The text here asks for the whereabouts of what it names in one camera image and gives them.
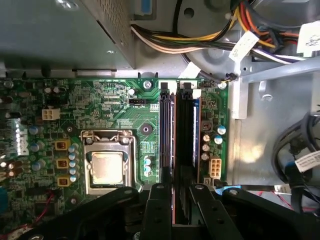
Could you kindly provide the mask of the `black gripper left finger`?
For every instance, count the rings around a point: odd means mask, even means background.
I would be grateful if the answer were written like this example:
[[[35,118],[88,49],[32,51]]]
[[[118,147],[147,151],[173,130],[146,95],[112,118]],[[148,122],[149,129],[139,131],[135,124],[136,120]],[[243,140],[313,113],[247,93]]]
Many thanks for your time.
[[[122,187],[22,234],[21,240],[169,240],[171,190],[157,183],[138,192]]]

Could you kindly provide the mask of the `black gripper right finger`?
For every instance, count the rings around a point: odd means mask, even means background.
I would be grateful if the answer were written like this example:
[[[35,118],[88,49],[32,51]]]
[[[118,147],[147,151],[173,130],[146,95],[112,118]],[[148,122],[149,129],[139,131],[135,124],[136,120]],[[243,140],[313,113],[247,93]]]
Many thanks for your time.
[[[213,240],[318,240],[320,220],[239,188],[216,197],[204,184],[189,192]]]

